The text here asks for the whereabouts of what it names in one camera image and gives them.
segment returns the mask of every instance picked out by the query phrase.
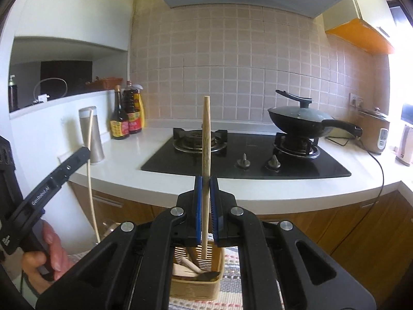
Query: wok handle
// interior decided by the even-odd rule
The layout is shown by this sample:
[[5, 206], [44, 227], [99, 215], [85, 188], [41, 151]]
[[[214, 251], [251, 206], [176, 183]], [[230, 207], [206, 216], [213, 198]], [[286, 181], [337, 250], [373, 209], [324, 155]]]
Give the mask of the wok handle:
[[359, 126], [356, 126], [346, 121], [327, 119], [327, 120], [321, 121], [321, 124], [323, 125], [324, 128], [334, 127], [334, 128], [344, 129], [345, 131], [349, 132], [354, 137], [361, 137], [361, 135], [363, 134], [363, 130]]
[[281, 90], [275, 90], [278, 94], [281, 94], [282, 96], [289, 98], [291, 100], [299, 101], [300, 102], [300, 108], [308, 108], [309, 104], [313, 102], [311, 98], [303, 98], [303, 97], [298, 97], [297, 95], [293, 95], [291, 93], [288, 93], [286, 91], [281, 91]]

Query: gas stove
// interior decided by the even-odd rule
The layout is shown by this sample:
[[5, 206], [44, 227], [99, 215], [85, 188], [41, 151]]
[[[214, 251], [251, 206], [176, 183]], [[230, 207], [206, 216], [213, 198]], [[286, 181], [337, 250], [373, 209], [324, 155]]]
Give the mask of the gas stove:
[[[211, 175], [231, 179], [321, 179], [351, 173], [318, 145], [284, 133], [257, 135], [211, 132]], [[166, 174], [201, 174], [202, 130], [173, 129], [142, 170]]]

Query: finger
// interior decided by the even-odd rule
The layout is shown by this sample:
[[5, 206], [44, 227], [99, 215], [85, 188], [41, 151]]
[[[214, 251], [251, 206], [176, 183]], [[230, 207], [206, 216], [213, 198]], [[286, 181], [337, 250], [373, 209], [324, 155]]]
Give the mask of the finger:
[[44, 292], [50, 287], [50, 282], [46, 281], [37, 268], [46, 263], [46, 256], [42, 252], [27, 252], [23, 254], [21, 261], [22, 270], [26, 273], [30, 284], [38, 291]]
[[43, 239], [45, 239], [48, 245], [53, 243], [54, 235], [53, 227], [47, 221], [43, 220]]
[[60, 279], [70, 268], [74, 266], [74, 262], [70, 260], [70, 258], [67, 255], [66, 250], [63, 249], [63, 260], [61, 264], [61, 271], [55, 272], [54, 274], [54, 280], [57, 281]]
[[60, 263], [61, 273], [66, 273], [69, 270], [69, 258], [67, 257], [67, 252], [63, 248], [61, 251], [61, 263]]
[[62, 251], [63, 248], [61, 247], [60, 238], [57, 234], [55, 234], [53, 243], [49, 247], [50, 249], [50, 263], [52, 264], [52, 268], [56, 271], [61, 271], [61, 258], [62, 258]]

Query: beige wall tile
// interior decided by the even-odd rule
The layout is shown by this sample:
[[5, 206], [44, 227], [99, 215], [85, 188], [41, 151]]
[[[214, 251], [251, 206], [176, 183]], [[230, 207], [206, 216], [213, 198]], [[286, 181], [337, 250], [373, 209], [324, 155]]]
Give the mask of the beige wall tile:
[[322, 16], [259, 6], [137, 0], [130, 68], [149, 118], [201, 118], [210, 95], [212, 119], [271, 122], [267, 108], [298, 105], [281, 89], [350, 119], [350, 92], [385, 113], [390, 96], [387, 56], [325, 34]]

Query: wok lid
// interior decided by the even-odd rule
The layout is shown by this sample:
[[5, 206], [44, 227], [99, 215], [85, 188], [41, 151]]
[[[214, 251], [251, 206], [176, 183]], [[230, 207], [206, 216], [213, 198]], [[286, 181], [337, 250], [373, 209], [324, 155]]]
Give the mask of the wok lid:
[[292, 95], [286, 91], [276, 90], [276, 92], [284, 97], [300, 102], [300, 107], [298, 106], [282, 106], [270, 108], [268, 111], [270, 113], [284, 115], [286, 117], [303, 119], [307, 121], [321, 122], [323, 120], [333, 119], [327, 113], [315, 110], [313, 108], [308, 108], [309, 104], [313, 102], [311, 98], [302, 98], [296, 95]]

